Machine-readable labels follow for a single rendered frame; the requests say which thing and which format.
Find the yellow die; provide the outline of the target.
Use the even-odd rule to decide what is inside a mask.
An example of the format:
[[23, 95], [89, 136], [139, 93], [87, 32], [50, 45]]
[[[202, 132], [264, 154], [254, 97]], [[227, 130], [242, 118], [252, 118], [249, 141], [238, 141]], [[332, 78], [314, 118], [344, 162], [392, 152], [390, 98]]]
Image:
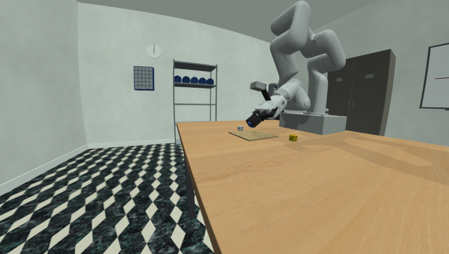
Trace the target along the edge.
[[289, 136], [289, 141], [295, 142], [295, 141], [297, 141], [297, 138], [298, 138], [297, 135], [291, 134], [291, 135]]

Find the tan square mat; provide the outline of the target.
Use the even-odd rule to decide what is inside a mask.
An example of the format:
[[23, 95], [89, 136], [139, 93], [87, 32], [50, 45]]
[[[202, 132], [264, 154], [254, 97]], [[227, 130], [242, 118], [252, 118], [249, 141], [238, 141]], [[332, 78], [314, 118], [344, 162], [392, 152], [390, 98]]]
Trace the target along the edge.
[[257, 131], [257, 130], [246, 130], [246, 131], [233, 131], [228, 132], [232, 135], [235, 135], [237, 137], [240, 137], [242, 139], [245, 139], [247, 141], [255, 141], [255, 140], [261, 140], [261, 139], [269, 139], [269, 138], [276, 138], [279, 137], [277, 135]]

